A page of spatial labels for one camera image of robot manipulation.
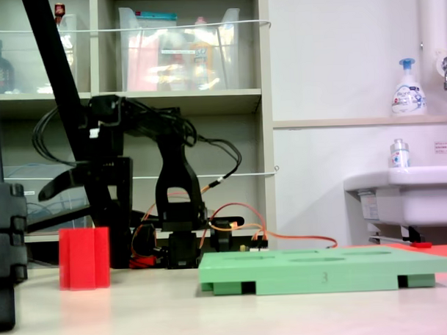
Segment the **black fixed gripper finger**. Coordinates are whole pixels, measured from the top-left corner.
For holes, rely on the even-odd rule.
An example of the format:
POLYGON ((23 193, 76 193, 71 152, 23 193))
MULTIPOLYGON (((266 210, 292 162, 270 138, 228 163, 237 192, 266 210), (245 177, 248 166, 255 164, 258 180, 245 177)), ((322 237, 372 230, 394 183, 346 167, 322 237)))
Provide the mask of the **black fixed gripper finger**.
POLYGON ((132 210, 131 181, 116 184, 116 198, 112 198, 108 184, 95 185, 96 226, 109 227, 112 232, 129 232, 132 210))

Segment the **black curved moving gripper finger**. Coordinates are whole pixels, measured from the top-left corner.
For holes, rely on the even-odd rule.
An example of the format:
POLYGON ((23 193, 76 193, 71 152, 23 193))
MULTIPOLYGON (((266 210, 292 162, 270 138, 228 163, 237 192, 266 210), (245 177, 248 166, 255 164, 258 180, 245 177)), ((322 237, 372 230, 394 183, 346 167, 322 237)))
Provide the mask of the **black curved moving gripper finger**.
POLYGON ((90 180, 90 169, 86 167, 73 167, 55 177, 44 186, 38 195, 39 201, 47 201, 66 190, 83 187, 90 180))

